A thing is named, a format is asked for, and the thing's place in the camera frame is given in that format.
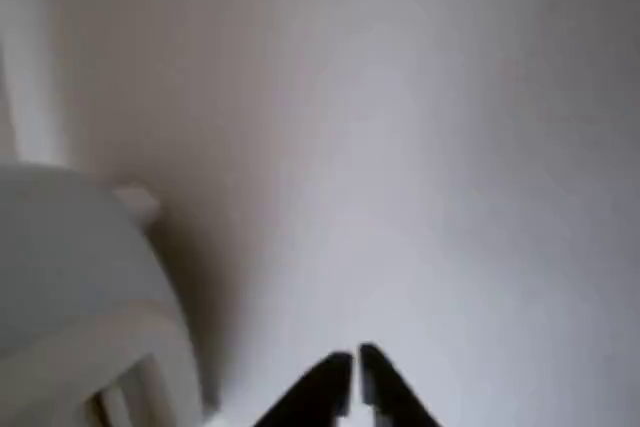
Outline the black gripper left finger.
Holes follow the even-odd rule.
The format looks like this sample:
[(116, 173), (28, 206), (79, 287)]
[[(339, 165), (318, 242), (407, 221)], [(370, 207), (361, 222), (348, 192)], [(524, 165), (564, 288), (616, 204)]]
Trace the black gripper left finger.
[(336, 426), (348, 413), (353, 355), (335, 351), (307, 370), (255, 423), (256, 427)]

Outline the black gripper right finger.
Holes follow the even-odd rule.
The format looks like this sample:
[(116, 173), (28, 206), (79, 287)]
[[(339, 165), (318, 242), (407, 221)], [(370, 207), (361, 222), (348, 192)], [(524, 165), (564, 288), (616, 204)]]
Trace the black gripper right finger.
[(377, 345), (361, 344), (359, 362), (362, 398), (373, 409), (375, 426), (440, 425)]

